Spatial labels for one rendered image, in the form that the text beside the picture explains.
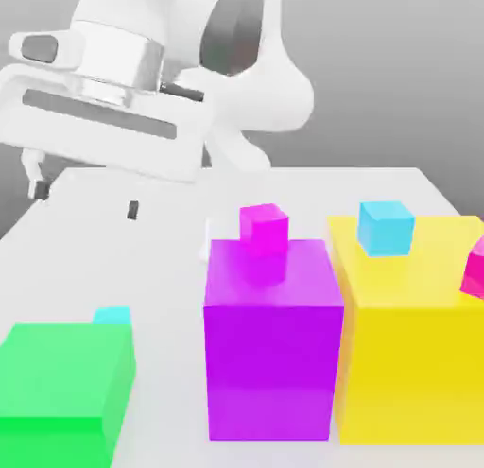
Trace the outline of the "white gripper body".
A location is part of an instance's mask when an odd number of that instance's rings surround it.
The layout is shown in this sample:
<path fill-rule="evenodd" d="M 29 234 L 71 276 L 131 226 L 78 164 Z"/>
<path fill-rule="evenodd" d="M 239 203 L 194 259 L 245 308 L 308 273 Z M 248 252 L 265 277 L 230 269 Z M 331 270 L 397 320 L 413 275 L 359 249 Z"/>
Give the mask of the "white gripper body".
<path fill-rule="evenodd" d="M 152 178 L 191 182 L 207 106 L 24 64 L 0 71 L 0 143 Z"/>

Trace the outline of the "small cyan cube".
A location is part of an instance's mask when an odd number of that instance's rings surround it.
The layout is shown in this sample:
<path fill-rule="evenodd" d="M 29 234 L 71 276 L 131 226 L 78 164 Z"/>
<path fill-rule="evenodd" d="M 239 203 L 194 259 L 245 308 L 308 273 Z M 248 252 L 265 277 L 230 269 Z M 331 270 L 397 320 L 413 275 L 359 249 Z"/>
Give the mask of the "small cyan cube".
<path fill-rule="evenodd" d="M 363 201 L 359 206 L 357 240 L 369 257 L 408 255 L 416 217 L 401 201 Z"/>
<path fill-rule="evenodd" d="M 130 309 L 126 306 L 98 308 L 93 316 L 93 324 L 131 325 Z"/>

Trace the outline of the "small magenta cube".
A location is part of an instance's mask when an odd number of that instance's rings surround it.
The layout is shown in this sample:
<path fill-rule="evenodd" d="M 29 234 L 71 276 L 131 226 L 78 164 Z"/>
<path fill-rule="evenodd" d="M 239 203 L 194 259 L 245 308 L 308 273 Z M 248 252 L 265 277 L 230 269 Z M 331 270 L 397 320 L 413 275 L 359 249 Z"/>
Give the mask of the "small magenta cube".
<path fill-rule="evenodd" d="M 239 210 L 240 241 L 253 256 L 282 254 L 288 248 L 289 217 L 276 204 Z"/>

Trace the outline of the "small pink cube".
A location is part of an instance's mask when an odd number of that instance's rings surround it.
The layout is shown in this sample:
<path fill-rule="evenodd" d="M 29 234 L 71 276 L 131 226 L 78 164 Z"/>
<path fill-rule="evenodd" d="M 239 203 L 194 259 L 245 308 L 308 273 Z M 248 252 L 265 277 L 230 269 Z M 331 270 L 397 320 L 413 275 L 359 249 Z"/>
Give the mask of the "small pink cube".
<path fill-rule="evenodd" d="M 484 235 L 468 254 L 460 291 L 484 300 Z"/>

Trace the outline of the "large green box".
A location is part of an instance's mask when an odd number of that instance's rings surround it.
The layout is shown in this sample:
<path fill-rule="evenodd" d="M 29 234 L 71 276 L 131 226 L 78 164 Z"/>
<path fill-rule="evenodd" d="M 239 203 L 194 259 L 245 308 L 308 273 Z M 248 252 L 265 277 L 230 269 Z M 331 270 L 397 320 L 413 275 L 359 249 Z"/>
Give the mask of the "large green box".
<path fill-rule="evenodd" d="M 111 468 L 135 375 L 128 324 L 15 324 L 0 344 L 0 468 Z"/>

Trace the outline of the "large purple box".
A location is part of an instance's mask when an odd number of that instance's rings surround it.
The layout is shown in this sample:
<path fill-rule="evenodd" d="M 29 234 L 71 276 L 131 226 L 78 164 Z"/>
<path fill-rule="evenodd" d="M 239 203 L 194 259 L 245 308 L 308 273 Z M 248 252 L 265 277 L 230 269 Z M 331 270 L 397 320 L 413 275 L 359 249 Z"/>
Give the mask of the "large purple box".
<path fill-rule="evenodd" d="M 203 305 L 209 437 L 326 441 L 344 302 L 323 241 L 252 258 L 215 240 Z"/>

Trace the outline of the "large yellow box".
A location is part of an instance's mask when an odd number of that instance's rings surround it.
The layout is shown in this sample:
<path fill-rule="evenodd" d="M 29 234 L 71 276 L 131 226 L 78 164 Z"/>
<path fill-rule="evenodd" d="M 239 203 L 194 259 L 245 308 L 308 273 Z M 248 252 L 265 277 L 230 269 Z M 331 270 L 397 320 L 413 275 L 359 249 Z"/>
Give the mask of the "large yellow box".
<path fill-rule="evenodd" d="M 484 445 L 484 300 L 460 289 L 477 217 L 419 217 L 411 251 L 369 257 L 328 220 L 344 300 L 334 415 L 346 445 Z"/>

